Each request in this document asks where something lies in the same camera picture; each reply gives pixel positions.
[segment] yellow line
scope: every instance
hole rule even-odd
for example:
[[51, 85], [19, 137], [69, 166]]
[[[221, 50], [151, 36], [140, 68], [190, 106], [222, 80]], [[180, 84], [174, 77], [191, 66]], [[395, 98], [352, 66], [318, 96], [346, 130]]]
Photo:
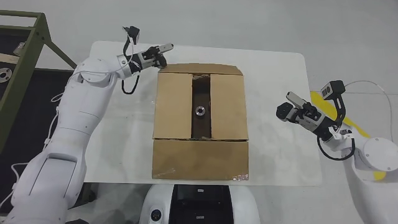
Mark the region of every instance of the yellow line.
[[[323, 100], [323, 98], [320, 96], [319, 93], [312, 91], [311, 92], [311, 101], [317, 108], [319, 108], [321, 111], [323, 111], [330, 118], [335, 119], [337, 117], [336, 108], [332, 104], [330, 104], [328, 101]], [[348, 117], [346, 117], [344, 119], [344, 123], [346, 123], [349, 126], [355, 127], [362, 136], [364, 136], [366, 138], [370, 138], [370, 135], [368, 133], [366, 133], [362, 128], [360, 128], [357, 124], [355, 124]], [[375, 172], [373, 172], [373, 176], [374, 176], [375, 180], [382, 180], [386, 176], [386, 173], [375, 171]]]

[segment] gray floor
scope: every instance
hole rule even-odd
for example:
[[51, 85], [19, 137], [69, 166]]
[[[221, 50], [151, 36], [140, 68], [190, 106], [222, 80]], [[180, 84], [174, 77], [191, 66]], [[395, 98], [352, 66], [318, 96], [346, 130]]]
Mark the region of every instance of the gray floor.
[[[311, 90], [330, 80], [372, 80], [391, 94], [397, 118], [398, 0], [0, 0], [0, 9], [46, 13], [54, 42], [76, 62], [96, 40], [123, 41], [121, 26], [129, 25], [141, 28], [143, 43], [299, 52]], [[39, 64], [67, 68], [48, 50]], [[348, 116], [372, 136], [390, 138], [379, 89], [357, 84], [348, 91], [355, 92], [344, 95]], [[262, 222], [361, 223], [343, 166], [323, 157], [321, 164], [320, 187], [252, 187]], [[136, 221], [148, 187], [100, 185], [99, 199], [69, 218]]]

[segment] open cardboard box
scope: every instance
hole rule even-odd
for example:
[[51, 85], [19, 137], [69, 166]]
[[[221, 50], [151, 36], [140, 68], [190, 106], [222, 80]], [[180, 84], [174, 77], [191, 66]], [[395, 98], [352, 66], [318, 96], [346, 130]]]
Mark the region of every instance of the open cardboard box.
[[[243, 74], [221, 64], [170, 64], [157, 82], [153, 179], [248, 180]], [[197, 106], [205, 108], [197, 116]]]

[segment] white table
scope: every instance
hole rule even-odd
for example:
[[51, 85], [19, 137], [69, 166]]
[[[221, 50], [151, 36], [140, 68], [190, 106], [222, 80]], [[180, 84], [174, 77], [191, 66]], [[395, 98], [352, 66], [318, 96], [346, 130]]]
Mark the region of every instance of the white table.
[[[114, 57], [122, 42], [98, 41], [90, 57]], [[151, 44], [139, 44], [135, 52]], [[157, 69], [141, 73], [133, 95], [116, 85], [105, 117], [93, 133], [86, 152], [85, 182], [140, 184], [320, 185], [322, 173], [313, 134], [284, 123], [276, 108], [288, 91], [310, 100], [304, 57], [285, 52], [216, 49], [175, 45], [165, 54], [168, 63], [223, 63], [237, 66], [244, 75], [249, 130], [248, 181], [154, 180], [152, 132]], [[130, 90], [135, 77], [126, 81]]]

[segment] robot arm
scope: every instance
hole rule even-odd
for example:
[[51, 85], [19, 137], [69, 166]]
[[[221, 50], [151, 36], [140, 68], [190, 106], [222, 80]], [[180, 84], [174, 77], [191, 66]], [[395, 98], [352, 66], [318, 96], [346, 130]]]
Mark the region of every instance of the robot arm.
[[[136, 43], [139, 30], [126, 31], [126, 43]], [[165, 67], [163, 53], [171, 49], [173, 45], [167, 44], [132, 56], [90, 57], [77, 66], [58, 106], [58, 123], [48, 146], [29, 162], [13, 187], [14, 208], [6, 223], [65, 223], [85, 178], [88, 141], [105, 114], [116, 81], [149, 67]]]
[[[332, 120], [318, 111], [309, 102], [292, 92], [286, 102], [277, 108], [277, 117], [303, 126], [318, 138], [318, 146], [327, 158], [343, 161], [354, 205], [364, 223], [390, 224], [398, 220], [398, 147], [384, 138], [366, 138], [352, 126], [342, 123], [345, 106], [341, 94], [345, 87], [342, 81], [327, 84], [321, 94], [324, 100], [333, 100], [337, 119]], [[341, 157], [329, 156], [324, 145], [332, 151], [341, 151]], [[386, 172], [384, 179], [362, 179], [359, 170]]]

